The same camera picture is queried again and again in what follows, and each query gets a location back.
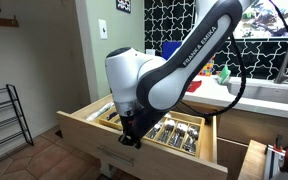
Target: open drawer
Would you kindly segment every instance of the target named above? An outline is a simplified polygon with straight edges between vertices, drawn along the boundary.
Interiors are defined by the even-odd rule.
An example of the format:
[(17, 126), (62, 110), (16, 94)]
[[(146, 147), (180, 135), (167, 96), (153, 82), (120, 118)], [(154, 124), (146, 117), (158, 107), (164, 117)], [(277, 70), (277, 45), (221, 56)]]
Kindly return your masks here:
[(112, 101), (106, 96), (72, 114), (57, 112), (64, 141), (140, 179), (226, 179), (227, 168), (217, 164), (216, 118), (200, 133), (198, 156), (143, 138), (142, 147), (118, 142), (120, 130), (86, 117)]

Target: brown tile floor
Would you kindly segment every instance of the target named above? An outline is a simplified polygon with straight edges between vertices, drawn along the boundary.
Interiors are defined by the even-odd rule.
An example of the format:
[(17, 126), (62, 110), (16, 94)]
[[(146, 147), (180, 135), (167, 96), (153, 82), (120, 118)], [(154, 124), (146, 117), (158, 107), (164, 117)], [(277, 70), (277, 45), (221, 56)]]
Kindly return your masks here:
[[(100, 174), (100, 160), (80, 151), (58, 137), (54, 127), (34, 138), (28, 146), (0, 162), (0, 180), (107, 180)], [(118, 170), (112, 180), (137, 180)]]

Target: metal rack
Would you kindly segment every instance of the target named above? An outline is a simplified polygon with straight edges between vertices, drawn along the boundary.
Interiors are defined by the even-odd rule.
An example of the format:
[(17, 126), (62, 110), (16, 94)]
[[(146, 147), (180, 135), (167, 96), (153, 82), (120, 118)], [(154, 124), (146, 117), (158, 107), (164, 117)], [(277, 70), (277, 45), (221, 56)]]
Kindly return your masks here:
[(13, 86), (11, 84), (6, 84), (6, 88), (0, 89), (0, 94), (4, 94), (4, 93), (8, 94), (9, 99), (6, 101), (0, 102), (0, 111), (2, 111), (3, 109), (5, 109), (7, 107), (12, 106), (14, 109), (14, 112), (15, 112), (15, 116), (8, 118), (8, 119), (1, 120), (0, 121), (0, 128), (5, 127), (7, 125), (10, 125), (12, 123), (18, 122), (20, 127), (21, 127), (21, 131), (16, 132), (10, 136), (7, 136), (3, 139), (0, 139), (0, 145), (2, 145), (3, 143), (6, 143), (12, 139), (15, 139), (16, 137), (23, 135), (25, 141), (28, 144), (34, 146), (34, 142), (33, 142), (30, 130), (27, 126), (25, 115), (24, 115), (22, 105), (21, 105), (21, 102), (19, 100), (15, 86)]

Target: white countertop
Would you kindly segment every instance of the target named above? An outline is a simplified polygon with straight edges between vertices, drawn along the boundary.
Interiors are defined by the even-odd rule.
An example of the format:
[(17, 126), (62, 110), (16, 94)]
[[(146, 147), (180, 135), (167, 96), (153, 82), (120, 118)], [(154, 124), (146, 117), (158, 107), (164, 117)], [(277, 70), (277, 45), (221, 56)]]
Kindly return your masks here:
[[(202, 80), (202, 85), (193, 93), (186, 92), (183, 99), (220, 107), (228, 106), (235, 99), (235, 96), (229, 93), (225, 85), (219, 85), (216, 78), (217, 76), (196, 76), (193, 81)], [(240, 83), (240, 78), (231, 77), (229, 82)], [(288, 84), (277, 85), (269, 80), (247, 79), (247, 84), (249, 83), (270, 87), (278, 86), (288, 89)], [(288, 104), (283, 103), (242, 97), (234, 109), (288, 118)]]

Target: black cable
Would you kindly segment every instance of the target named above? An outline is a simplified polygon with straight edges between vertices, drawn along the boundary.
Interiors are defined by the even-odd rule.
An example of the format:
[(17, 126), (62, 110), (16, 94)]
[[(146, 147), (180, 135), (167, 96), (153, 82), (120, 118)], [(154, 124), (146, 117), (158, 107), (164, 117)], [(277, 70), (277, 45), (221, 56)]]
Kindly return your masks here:
[(180, 108), (180, 107), (178, 107), (178, 106), (176, 106), (175, 108), (179, 109), (180, 111), (182, 111), (182, 112), (185, 113), (185, 114), (188, 114), (187, 111), (184, 111), (184, 109), (182, 109), (182, 108)]
[(241, 99), (241, 97), (242, 97), (242, 95), (244, 93), (245, 86), (246, 86), (246, 69), (245, 69), (245, 65), (244, 65), (240, 50), (238, 49), (238, 47), (236, 45), (236, 41), (235, 41), (235, 38), (234, 38), (233, 35), (230, 36), (230, 40), (232, 42), (232, 47), (233, 47), (233, 50), (235, 51), (238, 63), (240, 65), (240, 71), (241, 71), (241, 74), (242, 74), (240, 91), (238, 92), (237, 96), (235, 97), (234, 101), (231, 104), (229, 104), (227, 107), (225, 107), (225, 108), (223, 108), (223, 109), (221, 109), (219, 111), (216, 111), (214, 113), (201, 113), (201, 112), (198, 112), (198, 111), (194, 110), (194, 112), (198, 116), (201, 116), (201, 117), (204, 117), (204, 118), (208, 118), (208, 117), (211, 117), (211, 116), (217, 116), (217, 115), (220, 115), (222, 113), (225, 113), (226, 111), (232, 109), (238, 103), (238, 101)]
[[(279, 8), (272, 2), (272, 0), (269, 0), (271, 2), (271, 4), (274, 6), (279, 18), (282, 20), (283, 22), (283, 25), (285, 26), (285, 29), (288, 33), (288, 25), (285, 21), (285, 19), (283, 18), (283, 15), (281, 13), (281, 11), (279, 10)], [(240, 65), (240, 71), (241, 71), (241, 74), (242, 74), (242, 77), (241, 77), (241, 87), (240, 87), (240, 90), (237, 94), (237, 96), (235, 97), (234, 101), (228, 105), (227, 107), (225, 107), (224, 109), (220, 110), (220, 111), (217, 111), (217, 112), (214, 112), (214, 113), (201, 113), (201, 112), (198, 112), (196, 110), (194, 110), (193, 108), (191, 108), (198, 116), (201, 116), (201, 117), (204, 117), (204, 118), (208, 118), (210, 116), (217, 116), (217, 115), (220, 115), (222, 113), (225, 113), (227, 112), (228, 110), (230, 110), (231, 108), (233, 108), (237, 103), (238, 101), (241, 99), (243, 93), (244, 93), (244, 90), (245, 90), (245, 86), (246, 86), (246, 69), (245, 69), (245, 65), (244, 65), (244, 62), (243, 62), (243, 59), (242, 59), (242, 56), (241, 56), (241, 53), (236, 45), (236, 42), (235, 42), (235, 38), (233, 35), (230, 36), (230, 40), (232, 42), (232, 47), (233, 47), (233, 50), (235, 51), (235, 54), (236, 54), (236, 57), (237, 57), (237, 60), (239, 62), (239, 65)]]
[(277, 14), (278, 14), (278, 17), (282, 20), (283, 25), (285, 26), (285, 29), (286, 29), (286, 31), (287, 31), (287, 33), (288, 33), (288, 25), (287, 25), (285, 19), (283, 18), (283, 15), (282, 15), (281, 11), (280, 11), (279, 8), (273, 3), (272, 0), (268, 0), (268, 1), (270, 1), (270, 3), (274, 6), (274, 8), (275, 8), (275, 10), (276, 10), (276, 12), (277, 12)]

